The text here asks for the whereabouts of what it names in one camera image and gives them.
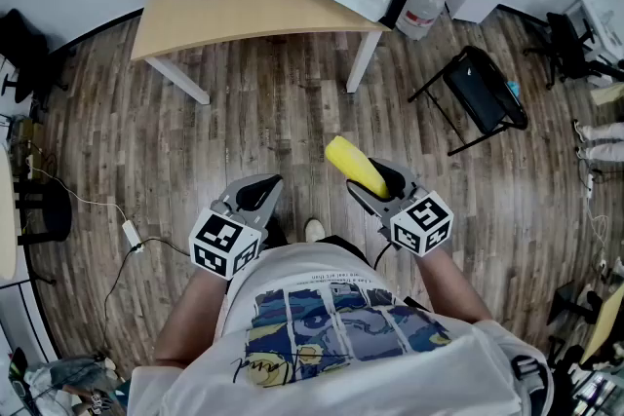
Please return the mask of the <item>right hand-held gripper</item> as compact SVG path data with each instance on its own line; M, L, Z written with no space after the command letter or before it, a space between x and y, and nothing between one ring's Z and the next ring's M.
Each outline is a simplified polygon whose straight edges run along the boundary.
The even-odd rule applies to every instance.
M419 186L416 175L394 162L370 158L371 164L384 181L381 190L374 191L348 179L349 194L369 214L381 216L390 200L403 199ZM409 199L404 208L382 223L380 233L394 246L425 256L445 242L450 235L454 215L447 204L432 191Z

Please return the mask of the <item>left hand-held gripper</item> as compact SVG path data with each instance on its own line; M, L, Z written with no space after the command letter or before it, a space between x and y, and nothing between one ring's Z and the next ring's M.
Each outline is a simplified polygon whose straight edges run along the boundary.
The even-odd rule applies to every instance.
M251 227L203 208L188 239L191 262L232 280L257 257L262 241L258 230L264 229L272 217L283 186L279 174L255 174L231 182L219 200L232 212L241 212Z

